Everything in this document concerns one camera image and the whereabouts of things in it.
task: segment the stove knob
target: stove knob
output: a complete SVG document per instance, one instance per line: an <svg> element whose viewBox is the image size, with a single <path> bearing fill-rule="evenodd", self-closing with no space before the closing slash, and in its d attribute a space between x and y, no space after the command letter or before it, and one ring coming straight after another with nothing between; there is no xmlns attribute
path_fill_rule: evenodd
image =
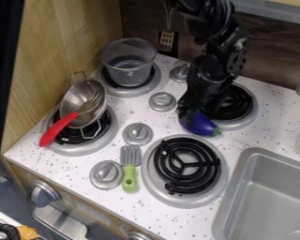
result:
<svg viewBox="0 0 300 240"><path fill-rule="evenodd" d="M91 183L102 190L118 187L123 176L122 166L111 160L99 162L90 172Z"/></svg>
<svg viewBox="0 0 300 240"><path fill-rule="evenodd" d="M170 78L178 83L185 83L188 75L189 67L184 64L183 66L175 67L170 72Z"/></svg>
<svg viewBox="0 0 300 240"><path fill-rule="evenodd" d="M123 139L132 145L146 145L153 139L154 133L146 124L134 123L127 126L123 132Z"/></svg>
<svg viewBox="0 0 300 240"><path fill-rule="evenodd" d="M96 179L100 183L111 183L115 178L117 178L118 174L119 171L114 164L104 164L100 169L98 169L98 172L96 172Z"/></svg>
<svg viewBox="0 0 300 240"><path fill-rule="evenodd" d="M61 199L57 191L43 181L35 180L33 185L35 188L31 195L31 201L36 207L45 207Z"/></svg>
<svg viewBox="0 0 300 240"><path fill-rule="evenodd" d="M131 132L135 139L144 139L148 136L149 130L145 124L138 124Z"/></svg>
<svg viewBox="0 0 300 240"><path fill-rule="evenodd" d="M167 112L176 106L176 99L173 95L161 92L156 93L149 99L150 107L158 112Z"/></svg>

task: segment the wooden panel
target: wooden panel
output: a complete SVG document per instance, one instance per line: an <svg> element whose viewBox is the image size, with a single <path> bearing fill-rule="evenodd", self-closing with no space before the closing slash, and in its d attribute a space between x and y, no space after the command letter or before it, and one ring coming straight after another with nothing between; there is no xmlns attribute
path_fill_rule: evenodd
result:
<svg viewBox="0 0 300 240"><path fill-rule="evenodd" d="M145 38L158 45L163 28L160 0L120 0L125 37ZM294 89L300 82L300 25L236 13L249 31L247 64L242 75ZM179 13L172 17L172 30L180 33L179 58L191 61L201 54Z"/></svg>
<svg viewBox="0 0 300 240"><path fill-rule="evenodd" d="M118 0L26 0L1 152L60 100L73 71L122 36Z"/></svg>
<svg viewBox="0 0 300 240"><path fill-rule="evenodd" d="M300 7L300 0L267 0L267 1Z"/></svg>

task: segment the speckled white countertop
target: speckled white countertop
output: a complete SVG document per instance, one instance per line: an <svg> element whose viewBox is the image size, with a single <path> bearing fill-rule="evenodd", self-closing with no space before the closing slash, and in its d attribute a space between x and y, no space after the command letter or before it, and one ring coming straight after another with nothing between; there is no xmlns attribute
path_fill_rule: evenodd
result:
<svg viewBox="0 0 300 240"><path fill-rule="evenodd" d="M156 200L147 191L140 175L140 191L135 194L126 194L120 187L99 190L89 181L89 173L98 162L109 159L119 161L119 150L124 145L122 131L131 123L143 122L154 130L154 139L142 147L143 152L163 137L186 133L174 111L154 112L148 107L149 97L156 92L166 91L177 99L182 96L186 85L169 80L169 71L183 62L159 55L156 63L162 74L156 89L141 97L109 97L109 105L119 119L119 131L102 150L83 157L63 157L48 148L38 148L42 134L40 122L14 144L5 157L165 239L213 239L211 225L221 198L205 207L178 209ZM230 175L241 152L253 146L300 161L300 97L292 90L264 82L244 77L236 81L256 95L260 105L258 119L241 130L206 139L224 155Z"/></svg>

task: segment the silver pot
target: silver pot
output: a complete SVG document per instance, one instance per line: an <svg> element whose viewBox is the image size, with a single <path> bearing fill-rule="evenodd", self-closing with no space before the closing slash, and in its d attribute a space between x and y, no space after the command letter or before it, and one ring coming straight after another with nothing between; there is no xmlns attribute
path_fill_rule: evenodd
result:
<svg viewBox="0 0 300 240"><path fill-rule="evenodd" d="M81 111L81 107L86 102L91 105L86 112ZM68 124L69 128L79 129L85 139L94 139L101 131L99 118L107 109L106 89L104 85L96 79L87 78L76 82L70 86L60 103L60 117L63 118L68 113L79 112L79 116ZM92 137L84 136L83 129L98 122L98 130Z"/></svg>
<svg viewBox="0 0 300 240"><path fill-rule="evenodd" d="M100 58L114 82L134 87L146 82L156 55L157 50L150 42L131 37L105 46Z"/></svg>

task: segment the red handle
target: red handle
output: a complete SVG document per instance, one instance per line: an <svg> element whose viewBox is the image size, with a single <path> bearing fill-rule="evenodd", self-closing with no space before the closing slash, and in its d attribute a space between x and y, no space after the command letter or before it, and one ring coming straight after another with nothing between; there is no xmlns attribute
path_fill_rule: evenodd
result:
<svg viewBox="0 0 300 240"><path fill-rule="evenodd" d="M71 112L64 117L62 117L59 121L50 126L43 134L41 139L39 140L38 145L40 147L46 146L50 144L57 134L62 131L70 122L72 122L79 114L77 112Z"/></svg>

